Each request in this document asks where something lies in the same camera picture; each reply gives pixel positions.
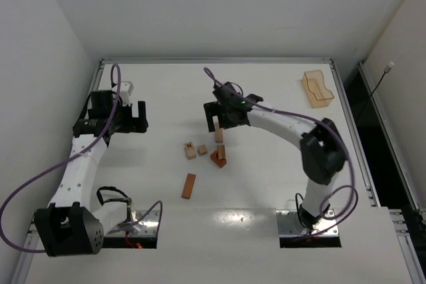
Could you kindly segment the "light wood long block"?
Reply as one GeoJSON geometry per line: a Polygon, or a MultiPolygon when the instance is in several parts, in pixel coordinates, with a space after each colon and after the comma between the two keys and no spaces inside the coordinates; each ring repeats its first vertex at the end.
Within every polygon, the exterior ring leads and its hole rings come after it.
{"type": "Polygon", "coordinates": [[[214,123],[214,139],[216,143],[223,143],[223,129],[218,122],[214,123]]]}

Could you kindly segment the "red-brown long block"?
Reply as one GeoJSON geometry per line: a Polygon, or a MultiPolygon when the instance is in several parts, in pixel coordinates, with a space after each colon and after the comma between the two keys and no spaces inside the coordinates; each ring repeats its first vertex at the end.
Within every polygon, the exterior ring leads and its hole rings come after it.
{"type": "Polygon", "coordinates": [[[195,180],[196,180],[195,174],[187,174],[184,187],[182,190],[182,195],[181,195],[183,199],[189,200],[191,198],[195,180]]]}

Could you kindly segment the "clear orange plastic box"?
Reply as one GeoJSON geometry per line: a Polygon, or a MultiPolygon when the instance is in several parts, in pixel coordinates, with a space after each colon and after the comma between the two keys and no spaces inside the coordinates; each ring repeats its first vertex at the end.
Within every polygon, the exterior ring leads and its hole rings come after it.
{"type": "Polygon", "coordinates": [[[301,82],[312,108],[327,107],[334,99],[333,92],[325,86],[321,70],[306,71],[301,82]]]}

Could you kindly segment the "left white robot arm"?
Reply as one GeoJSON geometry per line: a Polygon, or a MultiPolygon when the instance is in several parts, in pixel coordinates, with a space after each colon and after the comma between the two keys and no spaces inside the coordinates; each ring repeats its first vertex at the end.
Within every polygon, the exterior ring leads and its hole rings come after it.
{"type": "Polygon", "coordinates": [[[97,254],[105,235],[132,219],[127,195],[103,200],[91,210],[91,194],[101,158],[115,133],[145,133],[146,104],[137,103],[132,115],[132,85],[92,91],[73,126],[70,161],[55,195],[45,209],[37,209],[34,223],[50,257],[97,254]]]}

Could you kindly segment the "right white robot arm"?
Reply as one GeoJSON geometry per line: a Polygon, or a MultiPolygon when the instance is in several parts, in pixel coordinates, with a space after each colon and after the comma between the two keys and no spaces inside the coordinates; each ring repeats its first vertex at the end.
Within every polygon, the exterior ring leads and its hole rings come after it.
{"type": "Polygon", "coordinates": [[[251,126],[274,134],[295,146],[302,157],[302,168],[308,177],[304,200],[298,208],[299,224],[312,230],[329,208],[335,179],[347,160],[342,147],[334,139],[339,132],[333,121],[325,118],[321,124],[298,120],[293,116],[267,110],[263,98],[255,94],[241,96],[231,82],[214,85],[215,102],[204,104],[209,131],[251,126]],[[323,126],[334,131],[330,134],[323,126]]]}

